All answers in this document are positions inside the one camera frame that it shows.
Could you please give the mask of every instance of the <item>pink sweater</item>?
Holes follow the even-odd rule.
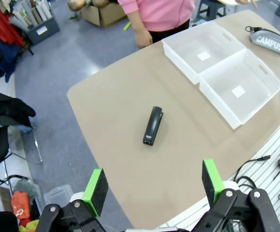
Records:
[[[195,0],[118,0],[126,14],[139,11],[145,28],[165,31],[190,19]]]

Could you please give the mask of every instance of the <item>white sticker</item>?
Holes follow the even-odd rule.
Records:
[[[41,27],[40,29],[37,29],[37,33],[38,33],[38,35],[41,35],[41,34],[43,34],[43,33],[44,33],[44,32],[46,32],[46,31],[47,31],[46,26]]]
[[[239,98],[245,93],[245,90],[242,88],[242,86],[238,86],[234,88],[232,92],[237,98]]]
[[[208,58],[210,58],[210,57],[211,57],[210,54],[207,53],[207,52],[203,52],[203,53],[198,54],[198,58],[199,58],[201,61],[206,60],[206,59],[208,59]]]

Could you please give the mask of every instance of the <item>yellow cloth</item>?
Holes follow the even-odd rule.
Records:
[[[29,231],[35,231],[37,228],[37,225],[39,223],[39,220],[34,220],[31,222],[28,222],[26,225],[26,228],[22,225],[19,226],[19,232],[29,232]]]

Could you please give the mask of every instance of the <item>white plastic basket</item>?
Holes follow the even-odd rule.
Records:
[[[280,91],[280,80],[245,49],[202,72],[200,91],[235,129]]]
[[[191,80],[201,72],[245,49],[231,33],[210,21],[162,40],[165,55]]]

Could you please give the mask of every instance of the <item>brown cardboard box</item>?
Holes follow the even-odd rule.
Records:
[[[126,17],[122,7],[115,3],[110,3],[103,8],[85,6],[81,13],[86,21],[99,27],[107,27]]]

